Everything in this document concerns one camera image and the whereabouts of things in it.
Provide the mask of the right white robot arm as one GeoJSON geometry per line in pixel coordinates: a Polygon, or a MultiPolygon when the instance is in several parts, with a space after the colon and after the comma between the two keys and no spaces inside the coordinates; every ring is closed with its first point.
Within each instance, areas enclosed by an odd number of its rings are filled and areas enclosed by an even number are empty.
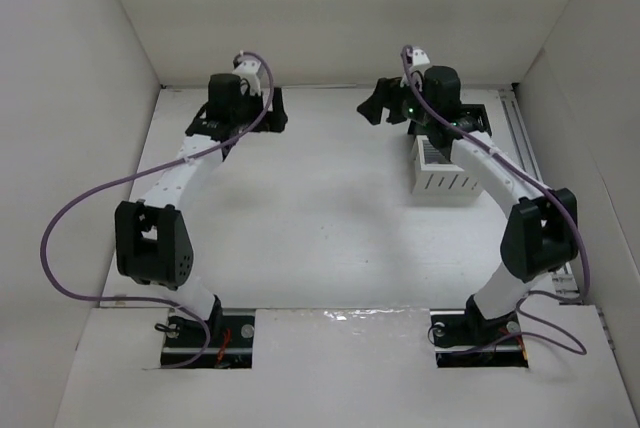
{"type": "Polygon", "coordinates": [[[381,78],[357,111],[370,124],[409,122],[448,162],[479,183],[506,217],[500,263],[472,294],[463,315],[441,325],[443,347],[474,349],[509,339],[506,325],[535,294],[541,276],[586,255],[578,229],[577,198],[552,189],[517,167],[492,140],[484,109],[461,98],[457,71],[448,66],[410,68],[381,78]]]}

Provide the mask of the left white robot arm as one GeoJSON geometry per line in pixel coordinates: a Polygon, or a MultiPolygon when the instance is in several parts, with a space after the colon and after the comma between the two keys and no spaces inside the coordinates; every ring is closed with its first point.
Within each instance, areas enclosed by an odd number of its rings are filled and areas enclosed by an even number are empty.
{"type": "Polygon", "coordinates": [[[212,75],[208,99],[185,131],[178,165],[164,169],[140,199],[123,201],[115,210],[119,274],[139,285],[156,287],[161,296],[205,321],[212,335],[220,329],[221,302],[192,274],[195,255],[184,211],[204,192],[208,177],[233,146],[203,157],[196,155],[244,131],[283,132],[288,117],[282,89],[276,87],[272,92],[270,109],[265,110],[262,96],[250,92],[246,76],[212,75]]]}

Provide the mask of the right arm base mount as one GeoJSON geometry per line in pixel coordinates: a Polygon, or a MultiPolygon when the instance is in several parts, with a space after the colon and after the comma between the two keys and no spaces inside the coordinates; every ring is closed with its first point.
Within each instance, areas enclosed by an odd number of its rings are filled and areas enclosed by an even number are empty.
{"type": "Polygon", "coordinates": [[[508,338],[509,327],[520,330],[514,312],[478,330],[470,327],[464,310],[430,312],[427,331],[438,368],[527,368],[522,339],[508,338]]]}

